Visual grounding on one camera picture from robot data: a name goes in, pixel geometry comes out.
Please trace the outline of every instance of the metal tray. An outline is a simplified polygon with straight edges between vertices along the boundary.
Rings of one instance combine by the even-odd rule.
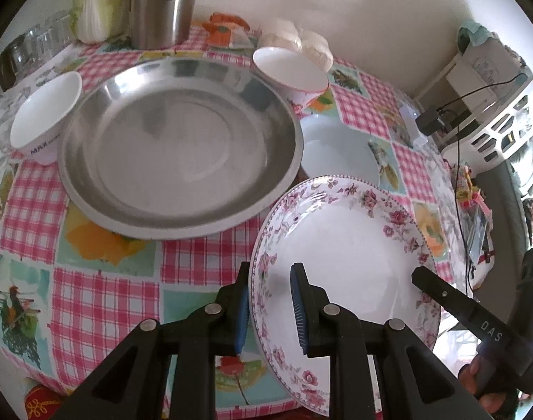
[[[58,166],[96,224],[178,239],[223,231],[276,201],[303,148],[290,106],[250,71],[165,59],[121,72],[79,103]]]

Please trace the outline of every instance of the cabbage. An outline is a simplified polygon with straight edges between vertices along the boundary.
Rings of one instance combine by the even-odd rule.
[[[130,0],[72,0],[71,27],[82,42],[96,43],[128,27]]]

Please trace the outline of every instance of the silver screw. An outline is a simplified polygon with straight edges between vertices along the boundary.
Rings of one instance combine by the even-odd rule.
[[[323,308],[323,311],[325,311],[325,314],[328,314],[329,316],[336,316],[338,313],[340,313],[340,308],[332,303],[326,304]]]
[[[157,322],[154,319],[146,319],[140,323],[140,329],[142,331],[152,331],[156,328]]]
[[[204,307],[207,314],[218,314],[222,311],[222,307],[218,303],[209,303]]]
[[[405,328],[405,323],[400,319],[389,319],[389,327],[391,327],[393,330],[401,331]]]

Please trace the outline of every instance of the bowl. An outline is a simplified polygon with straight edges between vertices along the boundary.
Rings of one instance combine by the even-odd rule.
[[[41,86],[18,109],[10,144],[25,157],[47,166],[57,160],[58,140],[82,94],[82,77],[72,71]]]
[[[269,83],[295,112],[329,88],[326,73],[304,54],[281,47],[261,47],[253,53],[254,71]]]

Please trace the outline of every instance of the human hand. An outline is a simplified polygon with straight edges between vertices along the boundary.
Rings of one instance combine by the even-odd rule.
[[[480,367],[480,356],[476,356],[470,364],[466,364],[459,371],[459,381],[471,394],[477,391],[475,375]],[[488,393],[480,397],[478,402],[488,412],[493,414],[498,411],[506,399],[506,393]]]

